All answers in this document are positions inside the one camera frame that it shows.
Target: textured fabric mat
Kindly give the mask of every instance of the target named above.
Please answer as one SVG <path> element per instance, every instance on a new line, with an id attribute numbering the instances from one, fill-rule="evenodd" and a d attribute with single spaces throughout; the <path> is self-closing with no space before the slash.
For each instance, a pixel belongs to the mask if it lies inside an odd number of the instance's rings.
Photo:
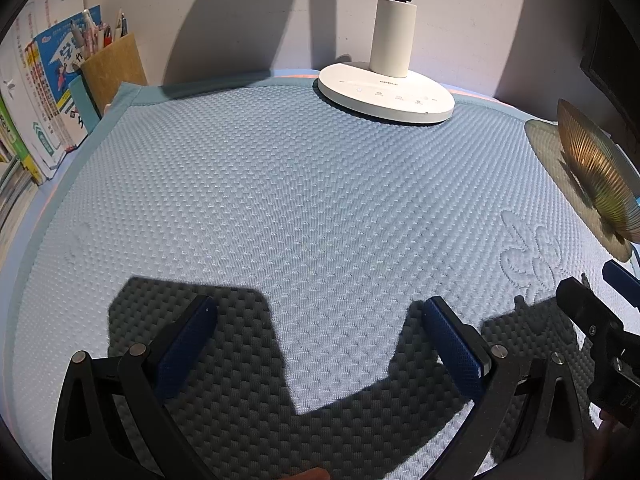
<path id="1" fill-rule="evenodd" d="M 514 314 L 514 296 L 532 304 L 585 272 L 637 329 L 634 313 L 602 281 L 607 252 L 530 148 L 523 128 L 530 116 L 458 98 L 443 124 L 401 126 L 350 114 L 310 85 L 284 80 L 169 101 L 157 93 L 140 90 L 121 114 L 107 115 L 114 124 L 98 126 L 89 139 L 95 149 L 50 205 L 42 241 L 22 265 L 8 395 L 21 444 L 47 472 L 71 354 L 82 348 L 100 357 L 110 342 L 122 352 L 146 340 L 174 306 L 188 303 L 189 284 L 215 285 L 221 297 L 223 287 L 255 291 L 250 308 L 244 298 L 223 309 L 225 331 L 170 405 L 222 478 L 256 478 L 267 460 L 265 478 L 307 463 L 328 463 L 336 478 L 420 478 L 469 405 L 416 330 L 415 300 L 439 294 L 485 333 L 488 320 Z M 136 292 L 135 283 L 153 280 L 182 284 L 185 296 L 171 300 L 172 285 L 146 305 L 146 289 Z M 558 349 L 571 336 L 582 362 L 584 335 L 549 319 L 526 351 Z M 242 374 L 244 347 L 233 347 L 258 320 L 274 336 L 246 355 L 266 368 L 259 384 Z M 519 328 L 507 339 L 522 346 L 518 334 L 528 325 L 517 316 L 510 323 Z M 547 335 L 558 330 L 564 339 Z M 267 384 L 277 406 L 258 401 Z M 363 414 L 359 428 L 369 433 L 357 440 L 354 403 L 367 396 L 378 403 L 372 411 L 391 412 Z M 404 426 L 407 406 L 418 410 L 418 429 L 409 419 Z M 257 433 L 247 425 L 256 416 L 267 417 Z M 272 431 L 303 435 L 292 442 L 308 444 L 306 451 L 294 457 L 290 444 L 243 465 L 246 446 L 271 449 Z"/>

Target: ribbed metallic dish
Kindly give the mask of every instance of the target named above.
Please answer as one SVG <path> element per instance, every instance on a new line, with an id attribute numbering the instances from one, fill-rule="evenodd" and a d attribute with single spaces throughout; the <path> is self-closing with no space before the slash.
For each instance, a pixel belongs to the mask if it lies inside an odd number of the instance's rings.
<path id="1" fill-rule="evenodd" d="M 640 242 L 640 178 L 620 149 L 571 103 L 558 101 L 564 159 L 602 217 L 624 238 Z"/>

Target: orange object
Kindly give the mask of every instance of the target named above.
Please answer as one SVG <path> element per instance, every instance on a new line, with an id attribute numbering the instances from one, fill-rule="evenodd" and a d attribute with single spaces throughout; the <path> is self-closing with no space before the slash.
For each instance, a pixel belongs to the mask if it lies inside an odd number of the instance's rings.
<path id="1" fill-rule="evenodd" d="M 295 476 L 290 476 L 288 480 L 331 480 L 331 476 L 326 469 L 315 467 Z"/>

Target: pen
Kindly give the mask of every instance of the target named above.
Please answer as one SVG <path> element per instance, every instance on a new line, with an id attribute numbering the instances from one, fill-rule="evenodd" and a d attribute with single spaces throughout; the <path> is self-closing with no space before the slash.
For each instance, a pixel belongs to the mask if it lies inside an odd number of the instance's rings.
<path id="1" fill-rule="evenodd" d="M 84 26 L 86 27 L 86 46 L 89 50 L 90 55 L 95 54 L 95 23 L 92 20 L 91 14 L 89 10 L 85 9 L 82 11 L 82 17 L 84 18 Z"/>
<path id="2" fill-rule="evenodd" d="M 104 29 L 103 28 L 98 29 L 97 46 L 98 46 L 98 52 L 100 52 L 104 48 Z"/>
<path id="3" fill-rule="evenodd" d="M 82 52 L 82 57 L 87 59 L 89 56 L 84 42 L 84 36 L 82 35 L 80 28 L 73 21 L 71 21 L 71 34 L 76 41 L 76 46 L 80 49 L 80 52 Z"/>
<path id="4" fill-rule="evenodd" d="M 104 46 L 109 46 L 110 44 L 111 44 L 111 26 L 107 25 L 107 28 L 104 31 Z"/>
<path id="5" fill-rule="evenodd" d="M 122 14 L 122 37 L 126 36 L 129 33 L 129 27 L 127 27 L 127 19 L 124 17 L 124 13 Z"/>
<path id="6" fill-rule="evenodd" d="M 118 15 L 116 16 L 116 22 L 113 24 L 113 32 L 114 34 L 112 34 L 111 41 L 118 41 L 122 33 L 122 9 L 118 11 Z"/>

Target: blue gripper pad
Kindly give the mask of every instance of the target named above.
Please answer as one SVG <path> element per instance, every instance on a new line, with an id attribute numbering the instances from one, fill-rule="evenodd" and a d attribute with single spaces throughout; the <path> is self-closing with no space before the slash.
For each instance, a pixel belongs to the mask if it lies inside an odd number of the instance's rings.
<path id="1" fill-rule="evenodd" d="M 156 364 L 154 387 L 154 393 L 161 402 L 180 392 L 217 322 L 216 302 L 208 296 L 198 296 L 174 323 L 163 329 L 166 332 L 160 333 L 153 341 L 166 340 L 166 348 Z"/>
<path id="2" fill-rule="evenodd" d="M 460 393 L 478 402 L 484 395 L 482 363 L 444 314 L 445 308 L 455 317 L 441 297 L 429 298 L 422 305 L 422 325 Z"/>
<path id="3" fill-rule="evenodd" d="M 602 278 L 631 306 L 640 309 L 640 282 L 628 270 L 614 260 L 609 260 L 602 267 Z"/>

